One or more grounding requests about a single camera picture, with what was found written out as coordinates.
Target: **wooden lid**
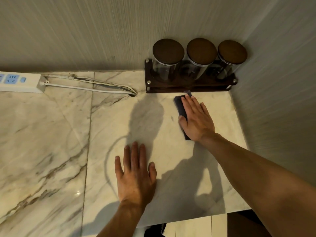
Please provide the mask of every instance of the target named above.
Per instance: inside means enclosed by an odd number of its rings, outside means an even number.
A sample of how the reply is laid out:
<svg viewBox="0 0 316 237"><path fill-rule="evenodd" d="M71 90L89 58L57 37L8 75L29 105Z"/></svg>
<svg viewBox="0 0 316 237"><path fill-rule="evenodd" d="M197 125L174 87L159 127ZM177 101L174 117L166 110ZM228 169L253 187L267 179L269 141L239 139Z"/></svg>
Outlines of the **wooden lid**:
<svg viewBox="0 0 316 237"><path fill-rule="evenodd" d="M153 46L154 57L161 63L174 65L184 57L184 48L172 39L161 39Z"/></svg>
<svg viewBox="0 0 316 237"><path fill-rule="evenodd" d="M191 40L186 47L186 52L192 61L200 65L211 64L217 55L214 44L204 38Z"/></svg>
<svg viewBox="0 0 316 237"><path fill-rule="evenodd" d="M247 59L246 48L233 40L221 42L218 46L218 53L225 61L233 65L239 65Z"/></svg>

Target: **textured wallpaper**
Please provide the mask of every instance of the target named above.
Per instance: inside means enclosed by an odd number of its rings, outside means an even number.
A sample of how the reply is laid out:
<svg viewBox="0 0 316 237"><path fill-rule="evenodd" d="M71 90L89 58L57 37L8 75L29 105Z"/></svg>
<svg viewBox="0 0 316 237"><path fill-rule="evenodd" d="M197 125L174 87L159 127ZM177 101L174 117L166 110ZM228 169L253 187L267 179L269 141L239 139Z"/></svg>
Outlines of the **textured wallpaper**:
<svg viewBox="0 0 316 237"><path fill-rule="evenodd" d="M232 95L249 147L316 185L316 0L279 0Z"/></svg>
<svg viewBox="0 0 316 237"><path fill-rule="evenodd" d="M153 44L243 42L277 0L0 0L0 70L141 69Z"/></svg>

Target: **forearm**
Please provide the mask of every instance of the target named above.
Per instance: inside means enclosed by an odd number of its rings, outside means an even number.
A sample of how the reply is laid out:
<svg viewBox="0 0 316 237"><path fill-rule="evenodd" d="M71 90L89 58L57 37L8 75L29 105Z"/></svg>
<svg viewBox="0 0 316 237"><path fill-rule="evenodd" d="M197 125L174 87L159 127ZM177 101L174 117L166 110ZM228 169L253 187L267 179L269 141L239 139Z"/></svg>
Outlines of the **forearm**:
<svg viewBox="0 0 316 237"><path fill-rule="evenodd" d="M214 134L202 143L273 236L310 236L316 191L285 168Z"/></svg>
<svg viewBox="0 0 316 237"><path fill-rule="evenodd" d="M130 203L120 203L115 215L97 237L132 237L143 210Z"/></svg>

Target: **marble countertop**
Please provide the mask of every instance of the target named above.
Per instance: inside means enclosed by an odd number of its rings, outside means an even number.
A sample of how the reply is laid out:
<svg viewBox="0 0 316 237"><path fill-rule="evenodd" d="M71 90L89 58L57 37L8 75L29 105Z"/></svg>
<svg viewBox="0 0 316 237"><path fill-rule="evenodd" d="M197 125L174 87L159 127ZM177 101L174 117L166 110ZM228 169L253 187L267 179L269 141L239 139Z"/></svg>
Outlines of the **marble countertop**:
<svg viewBox="0 0 316 237"><path fill-rule="evenodd" d="M158 179L139 227L249 209L215 158L184 139L173 103L180 93L146 94L143 71L75 74L127 84L138 95L0 92L1 237L96 235L119 203L114 157L135 140L146 145ZM229 92L194 95L216 131L246 147Z"/></svg>

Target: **floor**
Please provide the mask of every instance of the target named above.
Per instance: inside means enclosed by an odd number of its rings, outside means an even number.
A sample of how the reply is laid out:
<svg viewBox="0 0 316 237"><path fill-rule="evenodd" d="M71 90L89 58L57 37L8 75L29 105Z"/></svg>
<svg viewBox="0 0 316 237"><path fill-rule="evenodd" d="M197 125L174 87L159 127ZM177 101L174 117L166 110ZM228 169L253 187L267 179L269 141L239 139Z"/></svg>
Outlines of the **floor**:
<svg viewBox="0 0 316 237"><path fill-rule="evenodd" d="M145 228L133 237L143 237ZM167 223L165 237L227 237L227 214Z"/></svg>

